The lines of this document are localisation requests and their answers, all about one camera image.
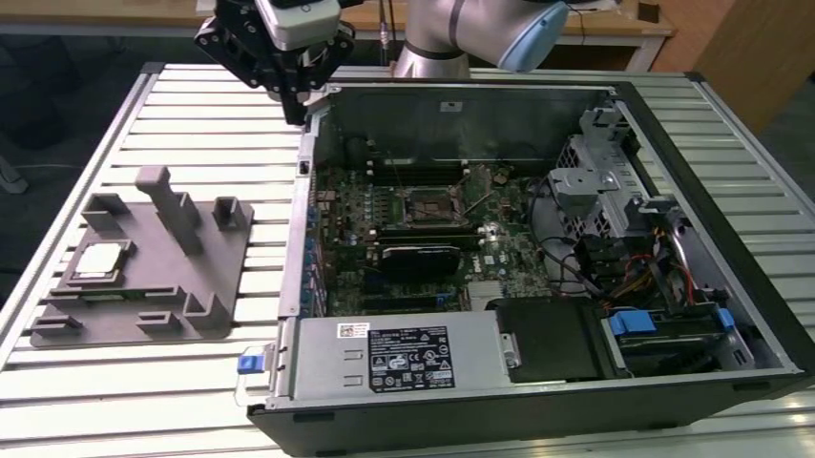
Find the red wire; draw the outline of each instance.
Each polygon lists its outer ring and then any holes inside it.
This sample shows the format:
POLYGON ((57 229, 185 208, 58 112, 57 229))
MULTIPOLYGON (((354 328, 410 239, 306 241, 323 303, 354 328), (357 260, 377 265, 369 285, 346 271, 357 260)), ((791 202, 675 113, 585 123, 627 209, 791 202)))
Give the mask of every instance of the red wire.
POLYGON ((653 258, 651 255, 637 255, 637 256, 633 256, 633 258, 629 260, 629 262, 626 262, 626 277, 623 278, 623 282, 626 282, 629 280, 629 275, 631 274, 630 269, 633 267, 633 262, 635 260, 649 260, 650 258, 653 258))
POLYGON ((690 271, 687 270, 687 268, 683 265, 679 264, 674 264, 674 267, 677 267, 679 270, 683 271, 683 273, 686 274, 686 292, 689 293, 689 305, 697 305, 697 301, 693 298, 693 276, 690 275, 690 271))

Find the motherboard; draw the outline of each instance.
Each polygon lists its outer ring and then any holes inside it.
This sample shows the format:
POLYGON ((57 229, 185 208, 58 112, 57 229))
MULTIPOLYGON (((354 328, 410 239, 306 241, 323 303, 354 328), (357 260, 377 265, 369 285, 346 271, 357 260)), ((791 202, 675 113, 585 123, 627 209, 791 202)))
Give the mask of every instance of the motherboard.
POLYGON ((326 168, 329 316, 485 309, 550 294, 526 223, 529 177, 501 163, 326 168))

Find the power supply label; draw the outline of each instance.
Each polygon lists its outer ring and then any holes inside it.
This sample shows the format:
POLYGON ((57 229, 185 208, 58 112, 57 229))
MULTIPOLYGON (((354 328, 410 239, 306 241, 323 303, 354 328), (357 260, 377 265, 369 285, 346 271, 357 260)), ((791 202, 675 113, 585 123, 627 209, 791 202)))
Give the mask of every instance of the power supply label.
POLYGON ((370 330, 369 356, 375 393, 457 386, 447 326, 370 330))

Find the black chassis frame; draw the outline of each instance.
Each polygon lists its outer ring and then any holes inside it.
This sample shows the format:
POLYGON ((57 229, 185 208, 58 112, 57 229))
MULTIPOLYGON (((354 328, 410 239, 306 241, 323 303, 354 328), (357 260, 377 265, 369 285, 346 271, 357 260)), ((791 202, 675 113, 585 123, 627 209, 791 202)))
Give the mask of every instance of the black chassis frame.
MULTIPOLYGON (((547 81, 337 78, 343 83, 426 83, 505 86, 610 87, 630 109, 679 192, 773 330, 798 374, 741 376, 643 387, 557 390, 331 408, 266 409, 250 406, 255 426, 293 456, 338 456, 362 451, 411 449, 531 440, 585 433, 681 427, 758 399, 774 399, 815 383, 815 343, 717 207, 699 178, 627 81, 547 81)), ((650 192, 654 183, 646 182, 650 192)))

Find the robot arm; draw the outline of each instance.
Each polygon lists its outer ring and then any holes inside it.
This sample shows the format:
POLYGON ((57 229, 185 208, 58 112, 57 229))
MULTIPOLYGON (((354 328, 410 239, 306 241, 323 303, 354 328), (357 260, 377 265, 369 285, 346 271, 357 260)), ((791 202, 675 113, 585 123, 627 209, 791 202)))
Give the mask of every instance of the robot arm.
MULTIPOLYGON (((354 48, 341 9, 363 0, 218 0, 198 46, 250 87, 283 104, 287 122, 306 123, 303 102, 354 48)), ((511 72, 535 69, 569 17, 563 2, 413 0, 397 76, 467 77, 467 54, 511 72)))
POLYGON ((409 8, 397 75, 414 78, 467 78, 469 54, 510 72, 535 70, 570 14, 565 2, 541 0, 422 0, 409 8))
POLYGON ((218 0, 197 45, 253 88, 265 87, 293 125, 303 102, 354 49, 354 28, 341 9, 363 0, 218 0))

